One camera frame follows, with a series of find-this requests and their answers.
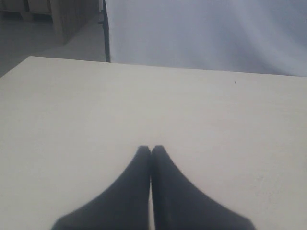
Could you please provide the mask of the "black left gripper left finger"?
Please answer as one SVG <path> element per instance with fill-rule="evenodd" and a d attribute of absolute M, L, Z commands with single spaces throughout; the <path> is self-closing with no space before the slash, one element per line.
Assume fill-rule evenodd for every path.
<path fill-rule="evenodd" d="M 149 229 L 151 152 L 140 146 L 124 172 L 103 193 L 59 218 L 54 230 Z"/>

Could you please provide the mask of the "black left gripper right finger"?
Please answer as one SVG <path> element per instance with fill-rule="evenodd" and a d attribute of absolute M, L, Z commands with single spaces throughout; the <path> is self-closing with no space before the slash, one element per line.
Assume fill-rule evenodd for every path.
<path fill-rule="evenodd" d="M 200 191 L 173 163 L 163 146 L 151 153 L 154 223 L 157 230 L 253 230 L 246 217 Z"/>

